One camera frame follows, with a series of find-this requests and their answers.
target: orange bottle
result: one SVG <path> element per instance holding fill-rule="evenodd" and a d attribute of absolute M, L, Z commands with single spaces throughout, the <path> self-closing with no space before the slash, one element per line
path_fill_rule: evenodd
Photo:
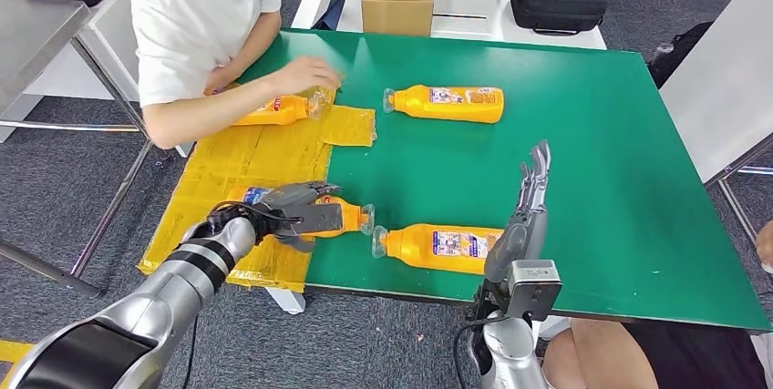
<path fill-rule="evenodd" d="M 384 111 L 402 111 L 414 118 L 442 118 L 496 123 L 505 99 L 495 87 L 426 87 L 384 90 Z"/>
<path fill-rule="evenodd" d="M 263 194 L 268 193 L 269 189 L 261 187 L 237 187 L 231 191 L 229 200 L 238 200 L 248 204 L 256 204 L 261 200 Z M 349 231 L 360 231 L 366 236 L 373 233 L 374 218 L 376 209 L 373 204 L 367 204 L 362 207 L 352 205 L 337 196 L 324 195 L 316 200 L 317 204 L 335 203 L 341 206 L 342 223 L 344 226 L 340 230 L 310 232 L 307 236 L 315 237 L 335 237 Z"/>
<path fill-rule="evenodd" d="M 502 230 L 418 223 L 402 230 L 373 230 L 373 256 L 395 257 L 416 268 L 483 274 Z"/>
<path fill-rule="evenodd" d="M 279 96 L 262 108 L 237 120 L 235 127 L 246 125 L 289 125 L 302 118 L 319 118 L 324 95 L 314 93 L 311 97 L 296 95 Z"/>

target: cable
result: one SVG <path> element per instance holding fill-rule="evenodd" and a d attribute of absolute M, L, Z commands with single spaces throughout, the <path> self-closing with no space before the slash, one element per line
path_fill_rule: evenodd
<path fill-rule="evenodd" d="M 193 333 L 191 333 L 191 352 L 188 354 L 188 369 L 185 371 L 185 380 L 182 381 L 180 389 L 188 387 L 188 381 L 191 379 L 191 369 L 193 368 L 193 352 L 196 349 L 196 332 L 199 329 L 199 315 L 193 321 Z"/>
<path fill-rule="evenodd" d="M 467 325 L 463 325 L 459 330 L 457 331 L 457 335 L 454 337 L 454 367 L 456 367 L 457 370 L 457 380 L 459 380 L 459 386 L 461 389 L 467 389 L 467 386 L 464 384 L 464 378 L 462 378 L 461 375 L 461 365 L 459 365 L 459 353 L 457 352 L 457 349 L 459 348 L 459 338 L 461 337 L 461 334 L 464 333 L 466 330 L 469 330 L 470 328 L 477 327 L 479 325 L 485 325 L 487 323 L 492 322 L 501 322 L 506 319 L 509 319 L 509 316 L 500 316 L 499 318 L 490 318 L 490 319 L 478 319 L 477 321 L 473 321 L 468 323 Z"/>
<path fill-rule="evenodd" d="M 219 210 L 221 207 L 225 207 L 227 205 L 238 205 L 238 206 L 240 206 L 240 207 L 242 207 L 244 209 L 247 209 L 247 210 L 252 211 L 254 213 L 260 214 L 261 216 L 264 216 L 265 218 L 273 219 L 273 220 L 279 220 L 280 222 L 303 222 L 304 221 L 304 218 L 302 218 L 300 216 L 293 216 L 291 218 L 283 218 L 283 217 L 280 217 L 280 216 L 273 215 L 273 214 L 271 214 L 271 213 L 269 213 L 267 211 L 260 211 L 260 210 L 256 209 L 253 205 L 250 205 L 250 204 L 248 204 L 246 202 L 237 202 L 235 200 L 225 200 L 223 202 L 218 202 L 217 204 L 215 204 L 214 207 L 212 207 L 212 210 L 210 210 L 210 215 L 212 215 L 212 213 L 214 213 L 215 211 Z"/>

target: bottle label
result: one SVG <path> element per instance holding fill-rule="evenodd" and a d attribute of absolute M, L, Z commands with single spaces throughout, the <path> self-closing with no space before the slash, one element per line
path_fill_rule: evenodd
<path fill-rule="evenodd" d="M 429 102 L 433 104 L 462 104 L 464 98 L 452 92 L 450 88 L 431 87 L 429 89 Z"/>
<path fill-rule="evenodd" d="M 281 97 L 275 97 L 273 100 L 269 100 L 265 105 L 260 107 L 258 111 L 279 111 L 280 104 L 282 103 Z"/>
<path fill-rule="evenodd" d="M 432 253 L 485 259 L 500 235 L 478 236 L 471 232 L 435 231 L 432 233 Z"/>
<path fill-rule="evenodd" d="M 433 104 L 494 104 L 497 102 L 496 89 L 491 87 L 465 88 L 464 96 L 456 90 L 445 87 L 431 87 L 429 102 Z"/>
<path fill-rule="evenodd" d="M 497 97 L 491 87 L 469 88 L 464 91 L 464 96 L 470 104 L 494 104 Z"/>
<path fill-rule="evenodd" d="M 247 192 L 244 193 L 244 198 L 242 201 L 251 205 L 255 205 L 260 202 L 263 198 L 263 195 L 268 192 L 268 189 L 264 189 L 262 187 L 250 187 L 247 189 Z"/>

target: white t-shirt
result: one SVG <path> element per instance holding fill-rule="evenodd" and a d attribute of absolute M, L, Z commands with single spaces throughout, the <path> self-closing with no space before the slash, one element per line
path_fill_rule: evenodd
<path fill-rule="evenodd" d="M 282 0 L 131 0 L 145 107 L 201 96 L 207 77 L 242 49 L 261 13 Z"/>

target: person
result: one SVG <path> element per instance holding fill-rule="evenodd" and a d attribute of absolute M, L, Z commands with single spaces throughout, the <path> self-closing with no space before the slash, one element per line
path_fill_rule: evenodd
<path fill-rule="evenodd" d="M 139 103 L 150 139 L 173 148 L 229 127 L 273 98 L 340 79 L 320 58 L 226 91 L 279 33 L 282 0 L 131 0 Z"/>
<path fill-rule="evenodd" d="M 758 253 L 773 264 L 773 221 Z M 542 370 L 555 389 L 773 389 L 773 334 L 676 322 L 571 319 L 548 343 Z"/>

